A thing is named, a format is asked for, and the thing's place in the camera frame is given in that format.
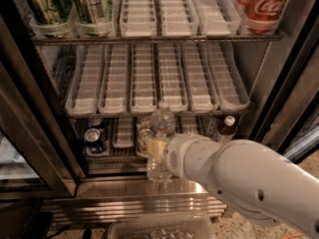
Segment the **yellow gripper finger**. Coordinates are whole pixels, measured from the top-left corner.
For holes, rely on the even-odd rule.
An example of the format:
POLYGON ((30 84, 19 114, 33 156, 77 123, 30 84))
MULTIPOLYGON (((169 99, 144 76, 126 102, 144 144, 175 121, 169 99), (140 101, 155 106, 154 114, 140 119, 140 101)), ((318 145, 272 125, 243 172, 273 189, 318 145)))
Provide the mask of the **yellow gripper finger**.
POLYGON ((147 140, 147 149, 151 159, 156 162, 163 162, 165 156, 166 142, 157 138, 147 140))

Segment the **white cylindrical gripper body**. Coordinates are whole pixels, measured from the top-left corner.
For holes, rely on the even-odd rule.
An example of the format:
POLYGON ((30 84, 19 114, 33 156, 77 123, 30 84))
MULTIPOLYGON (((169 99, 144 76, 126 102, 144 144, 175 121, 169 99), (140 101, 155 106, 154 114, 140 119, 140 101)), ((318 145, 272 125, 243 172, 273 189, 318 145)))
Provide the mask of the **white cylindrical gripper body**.
POLYGON ((165 164, 183 179, 203 183, 212 167, 211 157, 221 144, 199 134, 178 134, 165 147, 165 164))

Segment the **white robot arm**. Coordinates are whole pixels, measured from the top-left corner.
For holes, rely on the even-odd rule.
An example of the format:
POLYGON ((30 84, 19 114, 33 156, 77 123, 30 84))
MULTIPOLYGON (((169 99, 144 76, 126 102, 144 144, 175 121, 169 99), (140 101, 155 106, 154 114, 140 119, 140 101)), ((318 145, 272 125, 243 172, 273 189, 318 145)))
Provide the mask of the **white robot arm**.
POLYGON ((319 179, 271 148, 186 133, 152 137, 147 149, 172 174, 200 184, 247 220, 259 226, 285 223, 319 239, 319 179))

